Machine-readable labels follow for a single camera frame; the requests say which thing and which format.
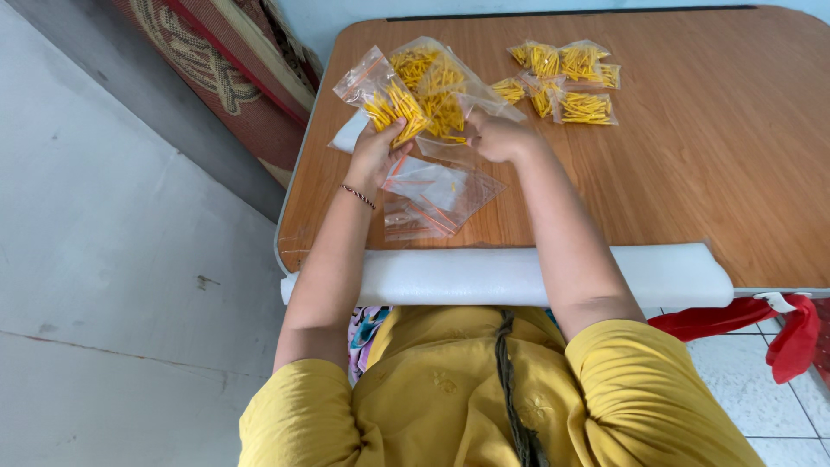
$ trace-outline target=white clip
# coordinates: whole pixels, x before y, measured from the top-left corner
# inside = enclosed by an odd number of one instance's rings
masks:
[[[813,296],[809,292],[796,292],[793,295],[804,295],[807,298]],[[790,305],[786,300],[784,300],[784,295],[781,295],[781,292],[757,293],[753,295],[752,298],[756,300],[765,300],[769,304],[770,308],[779,313],[789,313],[797,310],[796,307]]]

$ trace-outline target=black strip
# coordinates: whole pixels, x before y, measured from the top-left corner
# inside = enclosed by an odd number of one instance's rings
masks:
[[[480,17],[543,17],[567,15],[598,15],[603,13],[654,13],[654,12],[702,12],[710,10],[755,10],[755,5],[729,5],[726,7],[673,7],[673,8],[607,8],[603,10],[572,10],[564,12],[487,13],[482,15],[439,15],[434,17],[388,17],[386,21],[421,21],[424,19],[474,19]]]

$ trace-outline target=yellow shirt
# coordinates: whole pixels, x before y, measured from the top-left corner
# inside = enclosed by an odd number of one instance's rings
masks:
[[[763,465],[674,337],[611,320],[565,347],[539,308],[511,309],[514,406],[552,467]],[[240,419],[239,464],[519,465],[500,324],[493,307],[396,307],[354,389],[334,363],[283,366]]]

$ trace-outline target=white tile floor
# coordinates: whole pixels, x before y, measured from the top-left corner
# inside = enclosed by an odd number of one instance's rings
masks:
[[[643,309],[646,317],[678,311]],[[689,353],[712,395],[768,467],[830,467],[830,391],[814,368],[775,384],[764,357],[780,330],[770,319],[689,342]]]

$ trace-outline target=wooden table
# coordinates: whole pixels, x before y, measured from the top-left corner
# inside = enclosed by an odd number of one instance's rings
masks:
[[[331,91],[373,45],[435,37],[484,82],[520,70],[505,48],[588,38],[622,65],[620,126],[556,125],[517,107],[562,161],[611,245],[706,240],[737,288],[830,288],[830,27],[780,7],[374,20],[344,29],[320,87],[283,208],[281,261],[299,269],[349,166],[327,148],[355,109]],[[481,168],[509,188],[453,238],[369,249],[534,245],[511,165]]]

